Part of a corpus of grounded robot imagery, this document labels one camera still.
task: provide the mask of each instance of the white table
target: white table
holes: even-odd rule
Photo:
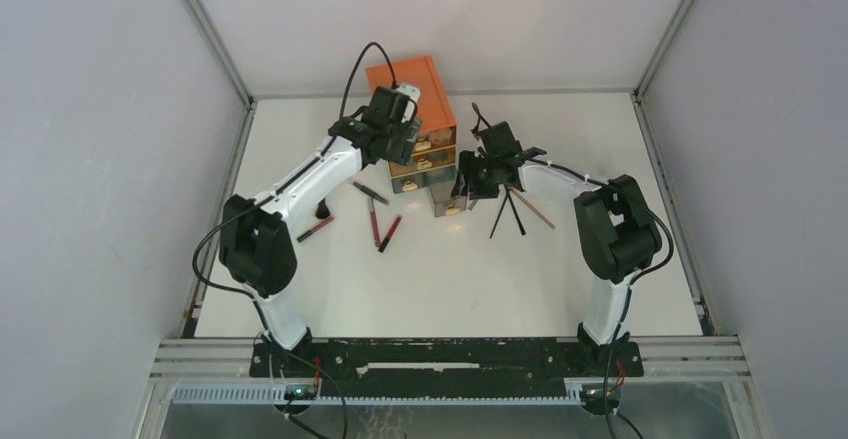
[[[349,101],[349,111],[366,99]],[[603,177],[635,177],[649,206],[666,219],[630,98],[626,94],[453,96],[460,149],[474,141],[476,101],[489,122],[509,121],[524,148],[538,146],[556,162]],[[258,104],[235,192],[245,197],[286,175],[318,146],[338,116],[338,99],[263,100]],[[384,254],[373,246],[366,197],[342,185],[328,204],[335,221],[295,244],[291,285],[315,337],[574,336],[595,280],[580,252],[570,201],[528,194],[556,225],[545,226],[516,201],[527,236],[509,208],[492,240],[500,200],[472,212],[433,217],[426,190],[393,195],[385,163],[357,179],[391,200],[377,204],[382,234],[403,220]],[[296,225],[299,235],[313,225]],[[211,279],[236,286],[215,264]],[[701,335],[677,257],[634,288],[627,323],[635,335]],[[254,336],[256,312],[241,296],[206,293],[198,337]]]

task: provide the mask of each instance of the gray floor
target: gray floor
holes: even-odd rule
[[[720,384],[627,385],[621,412],[649,438],[736,438]],[[350,407],[350,439],[419,438],[605,438],[603,417],[564,406],[383,406]],[[341,437],[338,407],[316,407],[300,419],[331,437]],[[620,439],[635,438],[615,418]],[[172,406],[169,439],[310,438],[268,406]]]

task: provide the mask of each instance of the white wall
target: white wall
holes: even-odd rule
[[[180,0],[0,0],[0,437],[127,437],[242,107]]]
[[[844,437],[848,0],[699,0],[648,114],[779,438]]]
[[[253,94],[297,95],[341,94],[371,40],[433,54],[451,91],[632,90],[679,0],[203,2]]]

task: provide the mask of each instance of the orange box top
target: orange box top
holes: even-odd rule
[[[405,61],[393,62],[398,84],[407,82],[421,90],[418,100],[418,118],[421,119],[420,134],[437,129],[456,126],[456,118],[448,103],[448,96],[433,63],[432,56],[422,56]],[[377,86],[391,87],[392,73],[388,65],[365,69],[371,93]]]

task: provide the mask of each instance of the marker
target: marker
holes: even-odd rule
[[[395,234],[395,229],[397,229],[397,225],[400,224],[400,216],[395,218],[395,222],[392,223],[391,229],[389,229],[389,233],[386,234],[386,238],[383,239],[382,244],[380,244],[380,252],[386,250],[386,246],[389,245],[389,241],[392,239],[392,236]]]
[[[374,198],[368,198],[368,211],[371,214],[371,232],[374,234],[374,247],[380,247],[380,229],[377,227],[377,213],[374,212]]]
[[[383,204],[385,204],[385,205],[387,205],[387,206],[389,205],[389,200],[388,200],[388,199],[386,199],[385,197],[383,197],[383,196],[381,196],[381,195],[377,194],[377,193],[376,193],[376,192],[374,192],[374,190],[373,190],[373,189],[371,189],[370,187],[365,186],[365,185],[363,185],[363,184],[361,184],[361,183],[359,183],[359,182],[356,182],[356,181],[353,181],[353,187],[355,187],[355,188],[359,189],[360,191],[364,192],[366,196],[368,196],[368,197],[370,197],[370,198],[372,198],[372,199],[374,199],[374,200],[380,201],[380,202],[382,202]]]
[[[300,236],[298,236],[298,237],[297,237],[297,242],[303,242],[303,241],[305,241],[305,240],[306,240],[306,238],[308,238],[308,237],[309,237],[309,236],[311,236],[312,234],[315,234],[316,232],[318,232],[318,231],[319,231],[322,227],[324,227],[324,226],[326,226],[327,224],[329,224],[329,223],[333,222],[333,219],[335,219],[335,217],[330,216],[330,217],[328,217],[328,218],[324,219],[323,221],[319,222],[319,223],[318,223],[315,227],[313,227],[312,229],[310,229],[310,230],[308,230],[308,231],[304,232],[303,234],[301,234]]]

